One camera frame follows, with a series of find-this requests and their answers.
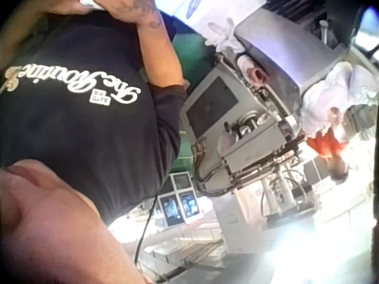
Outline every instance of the hose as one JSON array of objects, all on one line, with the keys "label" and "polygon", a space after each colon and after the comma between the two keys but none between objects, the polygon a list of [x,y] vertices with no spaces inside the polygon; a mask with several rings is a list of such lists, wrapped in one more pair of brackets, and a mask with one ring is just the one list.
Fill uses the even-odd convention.
[{"label": "hose", "polygon": [[263,191],[262,198],[261,198],[261,215],[262,215],[262,217],[267,218],[267,216],[265,216],[265,214],[263,214],[263,198],[264,197],[265,197],[265,192]]}]

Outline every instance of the white glove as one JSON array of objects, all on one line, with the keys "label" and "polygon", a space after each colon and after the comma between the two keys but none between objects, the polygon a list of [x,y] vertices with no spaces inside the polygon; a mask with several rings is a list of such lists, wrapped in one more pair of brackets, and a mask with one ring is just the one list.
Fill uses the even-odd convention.
[{"label": "white glove", "polygon": [[216,52],[221,52],[227,47],[230,47],[234,53],[242,53],[245,51],[243,45],[237,41],[234,35],[235,24],[232,18],[226,19],[225,28],[214,22],[210,22],[208,27],[214,35],[205,42],[206,46],[216,46]]}]

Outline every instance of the metal pipe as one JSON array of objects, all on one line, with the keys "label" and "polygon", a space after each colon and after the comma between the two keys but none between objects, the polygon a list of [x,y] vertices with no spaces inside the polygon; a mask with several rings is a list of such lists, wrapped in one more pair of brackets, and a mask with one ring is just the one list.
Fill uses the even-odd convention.
[{"label": "metal pipe", "polygon": [[321,28],[321,40],[324,44],[327,45],[327,29],[329,28],[329,23],[325,20],[321,20],[320,28]]},{"label": "metal pipe", "polygon": [[292,194],[292,191],[289,189],[289,186],[287,185],[287,182],[286,182],[282,172],[280,171],[280,169],[278,169],[277,175],[279,178],[279,182],[281,184],[280,191],[282,193],[285,206],[288,206],[288,207],[296,206],[296,202],[295,202],[294,196]]},{"label": "metal pipe", "polygon": [[267,200],[267,204],[268,204],[268,208],[270,209],[270,212],[269,214],[274,214],[274,213],[280,213],[281,212],[281,208],[277,202],[277,199],[275,198],[275,195],[273,193],[273,191],[271,190],[271,188],[269,187],[268,185],[268,182],[267,182],[267,178],[263,178],[261,180],[262,182],[262,185],[263,185],[263,192],[264,192],[264,195],[266,196],[266,200]]}]

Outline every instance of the small screen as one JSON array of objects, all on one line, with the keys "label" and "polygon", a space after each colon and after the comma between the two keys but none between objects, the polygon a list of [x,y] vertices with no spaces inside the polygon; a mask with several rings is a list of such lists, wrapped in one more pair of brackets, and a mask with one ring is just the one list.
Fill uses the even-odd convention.
[{"label": "small screen", "polygon": [[160,201],[169,226],[178,225],[184,222],[175,195],[161,198]]},{"label": "small screen", "polygon": [[225,82],[217,77],[187,111],[196,138],[201,137],[238,103]]},{"label": "small screen", "polygon": [[199,207],[193,191],[188,191],[180,194],[185,216],[187,218],[200,213]]},{"label": "small screen", "polygon": [[186,188],[191,188],[191,182],[186,173],[180,174],[180,175],[173,175],[176,189],[181,190],[181,189],[186,189]]}]

